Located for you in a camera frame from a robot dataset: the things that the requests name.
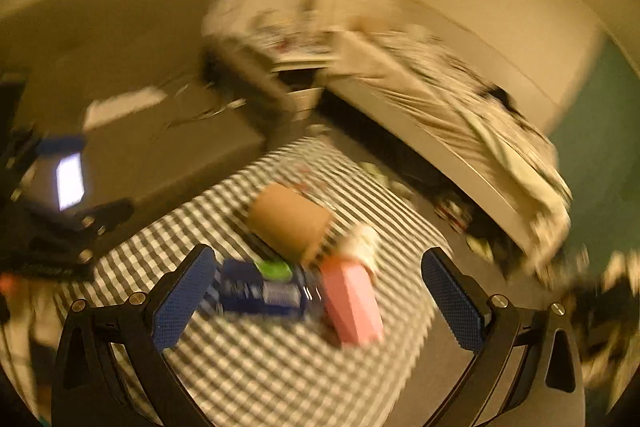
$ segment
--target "green wall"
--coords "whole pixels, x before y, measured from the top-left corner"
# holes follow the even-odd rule
[[[614,250],[640,250],[640,79],[611,40],[550,138],[574,194],[567,253],[586,245],[598,273]]]

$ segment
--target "gray sofa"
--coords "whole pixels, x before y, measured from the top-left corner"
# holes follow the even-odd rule
[[[158,105],[86,134],[85,197],[71,210],[132,198],[134,216],[106,251],[279,144],[289,100],[269,75],[205,45],[207,0],[43,0],[0,20],[0,68],[25,70],[15,123],[79,133],[93,100],[157,86]],[[245,98],[240,109],[195,119]],[[30,194],[57,206],[59,158],[38,161]]]

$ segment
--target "blue gripper pad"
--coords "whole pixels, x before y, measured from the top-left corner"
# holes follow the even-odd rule
[[[477,355],[484,343],[484,318],[450,270],[455,271],[457,277],[465,276],[448,257],[442,256],[446,254],[440,248],[431,248],[422,255],[422,280],[460,347]]]
[[[151,333],[158,351],[177,344],[217,270],[218,262],[211,247],[197,245],[175,271],[163,275],[151,290],[150,301],[159,301],[155,312],[152,311]]]

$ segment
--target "crumpled bedding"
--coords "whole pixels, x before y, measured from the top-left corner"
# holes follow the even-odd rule
[[[483,176],[530,224],[526,271],[548,264],[568,233],[571,193],[553,144],[492,96],[490,84],[437,38],[340,31],[335,74],[361,79]]]

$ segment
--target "brown cup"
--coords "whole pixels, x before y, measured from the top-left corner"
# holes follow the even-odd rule
[[[307,266],[318,254],[332,218],[324,206],[272,183],[249,209],[247,226],[284,259]]]

